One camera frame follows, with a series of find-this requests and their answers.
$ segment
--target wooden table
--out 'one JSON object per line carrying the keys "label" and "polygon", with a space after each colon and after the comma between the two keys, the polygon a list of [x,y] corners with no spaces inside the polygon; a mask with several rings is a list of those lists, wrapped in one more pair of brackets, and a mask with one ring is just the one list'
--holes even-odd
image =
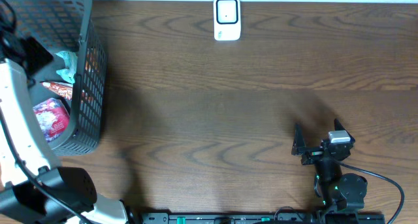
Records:
{"label": "wooden table", "polygon": [[[396,223],[416,223],[418,5],[242,3],[235,42],[214,40],[212,13],[94,2],[108,53],[102,139],[64,165],[139,210],[309,209],[322,200],[314,167],[291,155],[293,127],[316,146],[337,117],[357,139],[345,162],[396,180]],[[389,220],[398,190],[366,178],[364,210]]]}

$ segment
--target wire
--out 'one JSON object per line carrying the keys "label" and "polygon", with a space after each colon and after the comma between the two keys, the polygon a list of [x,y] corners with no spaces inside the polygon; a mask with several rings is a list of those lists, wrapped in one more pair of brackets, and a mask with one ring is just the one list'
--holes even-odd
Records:
{"label": "wire", "polygon": [[394,180],[392,180],[390,178],[387,178],[385,176],[382,176],[380,174],[376,174],[374,172],[370,172],[370,171],[367,171],[367,170],[364,170],[364,169],[361,169],[361,168],[357,168],[357,167],[354,167],[354,166],[351,166],[351,165],[347,165],[347,164],[345,164],[345,163],[343,163],[341,161],[336,160],[335,158],[332,158],[332,160],[335,163],[339,164],[340,166],[343,166],[345,168],[352,169],[352,170],[357,171],[357,172],[363,172],[365,174],[369,174],[369,175],[375,176],[376,178],[380,178],[382,180],[385,180],[386,182],[389,182],[389,183],[393,184],[394,186],[396,186],[396,188],[398,188],[398,190],[400,192],[399,206],[396,209],[396,212],[393,214],[392,218],[387,222],[387,224],[392,224],[393,221],[396,219],[396,217],[398,217],[398,214],[400,213],[400,211],[401,211],[401,209],[402,209],[402,207],[404,205],[405,194],[404,194],[404,190],[402,189],[402,187],[399,184],[397,184]]}
{"label": "wire", "polygon": [[25,166],[25,164],[22,161],[22,159],[20,159],[20,157],[18,155],[18,152],[16,151],[16,148],[14,147],[14,144],[13,144],[13,141],[11,140],[11,135],[10,135],[8,129],[7,129],[6,120],[5,120],[5,117],[3,115],[3,111],[1,110],[1,108],[0,108],[0,123],[1,123],[1,126],[3,128],[3,131],[5,132],[6,141],[7,141],[8,147],[10,148],[10,151],[12,152],[12,155],[13,155],[13,158],[15,160],[15,163],[20,167],[20,169],[25,174],[25,176],[27,176],[27,179],[42,194],[44,194],[46,197],[48,197],[49,199],[53,200],[57,204],[61,205],[63,208],[65,208],[66,210],[68,210],[70,213],[74,214],[76,217],[80,218],[80,220],[83,221],[85,224],[93,224],[89,219],[87,219],[86,217],[84,217],[82,214],[79,214],[77,211],[73,210],[67,203],[65,203],[62,200],[59,200],[53,194],[51,194],[47,190],[45,190],[45,188],[43,188],[43,186],[41,184],[39,184],[38,181],[36,181],[36,179],[34,177],[32,177],[30,171],[27,169],[27,167]]}
{"label": "wire", "polygon": [[276,221],[278,219],[277,215],[283,210],[283,209],[290,209],[292,210],[294,213],[296,213],[296,215],[300,218],[301,221],[303,221],[304,219],[300,216],[300,214],[298,212],[296,212],[296,210],[290,206],[283,206],[281,208],[279,208],[276,213],[274,214],[274,220]]}

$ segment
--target red and white package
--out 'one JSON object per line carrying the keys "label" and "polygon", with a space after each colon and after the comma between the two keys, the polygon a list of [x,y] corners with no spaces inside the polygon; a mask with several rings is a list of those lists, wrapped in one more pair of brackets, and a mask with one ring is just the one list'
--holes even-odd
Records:
{"label": "red and white package", "polygon": [[47,142],[59,137],[67,128],[70,116],[60,100],[48,99],[33,107],[40,129],[44,133]]}

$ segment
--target black cable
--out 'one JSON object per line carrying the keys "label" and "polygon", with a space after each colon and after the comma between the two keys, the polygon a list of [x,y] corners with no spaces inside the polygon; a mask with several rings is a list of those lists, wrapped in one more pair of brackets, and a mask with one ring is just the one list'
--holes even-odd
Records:
{"label": "black cable", "polygon": [[301,221],[303,221],[303,218],[299,215],[299,213],[298,212],[296,212],[296,210],[294,209],[294,208],[292,208],[292,207],[290,207],[290,206],[283,206],[283,207],[281,207],[281,208],[279,208],[277,211],[276,211],[276,213],[274,214],[274,220],[277,220],[277,215],[283,210],[283,209],[290,209],[290,210],[292,210],[294,213],[296,213],[296,215],[300,218],[300,220]]}
{"label": "black cable", "polygon": [[46,197],[51,199],[52,201],[56,202],[57,204],[61,205],[63,208],[68,210],[70,213],[74,214],[78,218],[80,218],[81,221],[83,221],[85,224],[93,224],[89,219],[84,217],[82,214],[79,214],[77,211],[73,210],[67,203],[65,203],[62,200],[59,200],[56,198],[53,194],[49,193],[41,184],[36,181],[34,177],[32,177],[30,171],[25,166],[24,162],[20,159],[18,152],[16,151],[16,148],[14,147],[13,141],[11,140],[11,135],[8,131],[8,128],[6,126],[6,120],[3,115],[3,111],[0,108],[0,123],[3,128],[3,131],[5,132],[6,141],[8,144],[8,147],[10,148],[10,152],[12,152],[13,158],[15,160],[15,163],[19,166],[19,168],[22,170],[22,172],[27,176],[27,179]]}
{"label": "black cable", "polygon": [[401,209],[402,209],[402,207],[404,205],[405,194],[404,194],[404,190],[402,189],[402,187],[399,184],[397,184],[394,180],[392,180],[390,178],[387,178],[385,176],[382,176],[380,174],[376,174],[374,172],[370,172],[370,171],[367,171],[367,170],[364,170],[364,169],[361,169],[361,168],[357,168],[357,167],[354,167],[354,166],[351,166],[351,165],[347,165],[347,164],[345,164],[345,163],[343,163],[341,161],[336,160],[335,158],[332,158],[332,160],[335,163],[337,163],[340,166],[343,166],[345,168],[349,168],[349,169],[352,169],[352,170],[357,171],[357,172],[363,172],[365,174],[369,174],[369,175],[375,176],[376,178],[380,178],[382,180],[385,180],[386,182],[389,182],[389,183],[393,184],[394,186],[396,186],[396,188],[399,189],[399,192],[400,192],[400,202],[399,202],[398,209],[396,209],[396,212],[393,214],[392,218],[387,222],[387,224],[392,224],[393,221],[396,219],[396,217],[398,217],[398,214],[400,213],[400,211],[401,211]]}

